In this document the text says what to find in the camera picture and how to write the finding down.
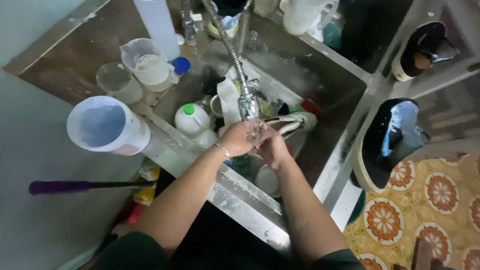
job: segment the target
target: bracelet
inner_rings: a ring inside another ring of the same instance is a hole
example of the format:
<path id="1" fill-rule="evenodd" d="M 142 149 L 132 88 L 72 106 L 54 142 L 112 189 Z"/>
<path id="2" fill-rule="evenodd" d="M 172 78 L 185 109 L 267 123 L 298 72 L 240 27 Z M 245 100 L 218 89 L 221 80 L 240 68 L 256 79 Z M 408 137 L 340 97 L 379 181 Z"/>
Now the bracelet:
<path id="1" fill-rule="evenodd" d="M 220 147 L 223 150 L 223 153 L 225 154 L 225 156 L 227 156 L 227 160 L 230 159 L 230 153 L 228 152 L 228 150 L 225 147 L 223 147 L 223 145 L 221 143 L 214 142 L 213 144 Z"/>

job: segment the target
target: forearm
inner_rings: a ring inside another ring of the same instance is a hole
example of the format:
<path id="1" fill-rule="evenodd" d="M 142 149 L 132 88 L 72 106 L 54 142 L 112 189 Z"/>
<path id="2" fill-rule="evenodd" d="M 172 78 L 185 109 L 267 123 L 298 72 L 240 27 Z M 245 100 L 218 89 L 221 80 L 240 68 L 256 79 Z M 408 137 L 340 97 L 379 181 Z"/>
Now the forearm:
<path id="1" fill-rule="evenodd" d="M 209 148 L 155 198 L 139 220 L 137 229 L 153 237 L 167 256 L 173 254 L 185 237 L 212 190 L 224 160 L 225 154 L 219 147 Z"/>
<path id="2" fill-rule="evenodd" d="M 342 232 L 293 158 L 280 164 L 277 175 L 293 242 L 304 261 L 311 264 L 329 253 L 348 248 Z"/>

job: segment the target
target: hand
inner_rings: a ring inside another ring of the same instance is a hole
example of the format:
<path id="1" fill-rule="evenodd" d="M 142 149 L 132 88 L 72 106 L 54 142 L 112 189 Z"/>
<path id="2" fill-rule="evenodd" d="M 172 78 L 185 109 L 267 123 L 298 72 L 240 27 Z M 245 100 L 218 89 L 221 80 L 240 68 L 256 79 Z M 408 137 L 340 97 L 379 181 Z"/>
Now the hand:
<path id="1" fill-rule="evenodd" d="M 252 149 L 252 144 L 247 138 L 249 126 L 248 121 L 232 124 L 218 139 L 218 142 L 225 147 L 230 156 L 238 157 Z"/>
<path id="2" fill-rule="evenodd" d="M 274 170 L 284 161 L 291 159 L 287 145 L 282 135 L 277 134 L 267 140 L 257 149 L 264 161 Z"/>

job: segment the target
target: sneaker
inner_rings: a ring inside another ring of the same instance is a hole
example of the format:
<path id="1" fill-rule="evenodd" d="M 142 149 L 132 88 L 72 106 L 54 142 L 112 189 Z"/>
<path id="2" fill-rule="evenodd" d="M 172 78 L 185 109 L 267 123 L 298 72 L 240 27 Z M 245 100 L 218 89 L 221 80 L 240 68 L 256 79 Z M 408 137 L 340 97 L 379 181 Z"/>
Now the sneaker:
<path id="1" fill-rule="evenodd" d="M 416 101 L 395 98 L 371 111 L 352 148 L 352 168 L 359 185 L 383 192 L 392 169 L 430 140 L 417 126 Z"/>
<path id="2" fill-rule="evenodd" d="M 441 22 L 429 22 L 418 27 L 400 47 L 392 62 L 395 78 L 411 80 L 434 63 L 452 59 L 459 51 L 445 37 L 446 27 Z"/>
<path id="3" fill-rule="evenodd" d="M 280 132 L 283 138 L 286 139 L 295 132 L 312 130 L 317 124 L 317 117 L 310 112 L 298 111 L 266 119 L 265 122 Z"/>

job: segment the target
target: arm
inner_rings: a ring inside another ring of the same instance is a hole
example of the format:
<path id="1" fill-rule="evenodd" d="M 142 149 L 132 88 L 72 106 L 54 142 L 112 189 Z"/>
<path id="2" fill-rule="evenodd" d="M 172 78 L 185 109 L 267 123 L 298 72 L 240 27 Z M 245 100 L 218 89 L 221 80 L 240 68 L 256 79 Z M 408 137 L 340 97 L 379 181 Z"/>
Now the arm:
<path id="1" fill-rule="evenodd" d="M 236 123 L 218 141 L 231 156 L 243 155 L 252 148 L 246 133 L 246 123 Z M 225 160 L 220 147 L 210 147 L 155 198 L 139 220 L 137 230 L 154 238 L 168 257 L 180 245 L 200 212 L 213 188 L 218 168 Z"/>
<path id="2" fill-rule="evenodd" d="M 277 135 L 260 148 L 264 160 L 276 171 L 280 192 L 293 236 L 305 263 L 348 248 L 342 232 L 324 209 L 290 156 L 283 138 Z"/>

